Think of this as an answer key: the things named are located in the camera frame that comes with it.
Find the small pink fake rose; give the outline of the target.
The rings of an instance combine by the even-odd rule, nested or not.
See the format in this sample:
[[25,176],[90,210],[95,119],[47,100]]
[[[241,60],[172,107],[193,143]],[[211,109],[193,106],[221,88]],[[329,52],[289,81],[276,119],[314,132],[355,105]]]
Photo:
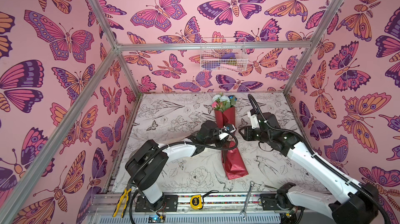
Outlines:
[[219,108],[219,103],[215,101],[215,102],[213,102],[213,104],[211,106],[214,109],[218,109]]

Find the white fake rose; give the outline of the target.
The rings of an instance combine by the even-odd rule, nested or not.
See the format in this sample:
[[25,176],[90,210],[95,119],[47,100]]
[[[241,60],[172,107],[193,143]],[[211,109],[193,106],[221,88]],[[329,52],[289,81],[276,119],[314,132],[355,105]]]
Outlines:
[[225,96],[223,93],[213,96],[212,103],[215,101],[219,103],[218,109],[213,108],[216,111],[224,112],[231,108],[229,96]]

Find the dark red wrapping paper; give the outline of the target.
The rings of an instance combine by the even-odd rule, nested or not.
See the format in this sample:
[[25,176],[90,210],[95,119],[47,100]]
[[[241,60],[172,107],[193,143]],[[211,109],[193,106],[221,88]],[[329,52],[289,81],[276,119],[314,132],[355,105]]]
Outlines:
[[[223,112],[215,110],[216,124],[218,127],[233,125],[236,127],[235,107]],[[238,148],[221,152],[222,166],[229,180],[242,178],[249,174]]]

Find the blue fake rose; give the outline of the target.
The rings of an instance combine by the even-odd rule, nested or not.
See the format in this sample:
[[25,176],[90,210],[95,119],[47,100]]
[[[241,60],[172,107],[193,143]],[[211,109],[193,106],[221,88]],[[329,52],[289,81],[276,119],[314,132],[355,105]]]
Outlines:
[[229,99],[231,107],[234,107],[236,105],[237,98],[235,96],[229,96]]

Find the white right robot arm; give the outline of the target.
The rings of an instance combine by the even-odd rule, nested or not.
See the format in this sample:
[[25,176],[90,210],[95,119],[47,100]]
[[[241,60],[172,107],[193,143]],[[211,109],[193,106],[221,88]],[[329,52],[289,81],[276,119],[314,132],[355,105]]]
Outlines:
[[328,163],[301,134],[280,128],[274,114],[250,110],[247,116],[251,124],[239,129],[244,140],[268,144],[299,164],[329,191],[328,194],[309,191],[288,182],[276,191],[280,208],[307,208],[330,217],[337,224],[370,224],[378,214],[384,223],[391,222],[379,203],[378,189],[372,184],[361,183]]

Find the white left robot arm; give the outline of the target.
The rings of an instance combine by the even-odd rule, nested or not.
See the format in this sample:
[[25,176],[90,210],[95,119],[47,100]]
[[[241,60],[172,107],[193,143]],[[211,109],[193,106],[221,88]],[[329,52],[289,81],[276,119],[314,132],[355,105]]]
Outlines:
[[163,203],[165,194],[157,180],[167,163],[194,157],[206,149],[230,151],[238,146],[236,127],[228,124],[219,128],[215,122],[205,121],[201,129],[179,141],[168,144],[151,139],[130,155],[125,170],[139,194],[153,206]]

